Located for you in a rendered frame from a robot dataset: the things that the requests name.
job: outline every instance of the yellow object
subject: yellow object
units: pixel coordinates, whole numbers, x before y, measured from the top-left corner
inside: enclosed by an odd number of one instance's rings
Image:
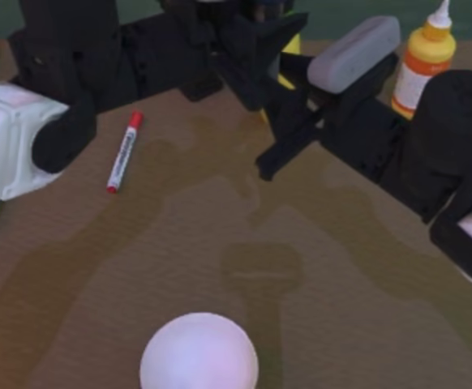
[[[391,106],[405,118],[412,119],[423,89],[429,80],[450,68],[456,52],[456,40],[448,15],[449,0],[427,18],[423,27],[410,35],[404,62],[398,74]]]
[[[299,34],[294,36],[294,38],[292,38],[290,43],[283,49],[283,53],[297,54],[297,55],[301,53],[301,36]],[[281,83],[281,85],[284,85],[288,89],[295,89],[295,86],[282,75],[279,75],[278,80]],[[261,110],[261,117],[268,124],[267,114],[265,113],[264,109]]]

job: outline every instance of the white ball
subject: white ball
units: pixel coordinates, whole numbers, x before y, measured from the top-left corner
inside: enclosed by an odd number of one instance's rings
[[[258,358],[245,331],[217,314],[186,314],[149,341],[142,389],[255,389]]]

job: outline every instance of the glue bottle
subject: glue bottle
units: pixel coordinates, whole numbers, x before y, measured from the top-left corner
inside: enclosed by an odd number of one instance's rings
[[[429,79],[451,66],[456,40],[451,33],[453,22],[448,7],[449,0],[443,0],[424,26],[410,35],[391,100],[393,109],[407,119],[413,118]]]

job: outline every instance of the marker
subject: marker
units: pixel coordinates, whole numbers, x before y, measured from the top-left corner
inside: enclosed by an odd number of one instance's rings
[[[126,134],[124,135],[121,148],[115,160],[114,168],[109,176],[108,186],[106,187],[109,193],[117,193],[121,186],[122,178],[124,177],[124,172],[126,171],[130,159],[131,150],[133,150],[133,145],[137,139],[137,132],[139,131],[140,123],[143,119],[144,115],[139,111],[135,111],[131,115]]]

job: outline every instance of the brown table surface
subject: brown table surface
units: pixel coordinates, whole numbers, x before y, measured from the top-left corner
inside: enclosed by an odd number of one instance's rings
[[[472,42],[455,63],[472,69]],[[14,72],[0,42],[0,79]],[[134,108],[147,121],[107,194]],[[427,228],[319,147],[261,182],[271,140],[228,90],[101,115],[61,179],[0,217],[0,389],[137,388],[149,338],[192,311],[247,329],[260,389],[472,389],[472,285]]]

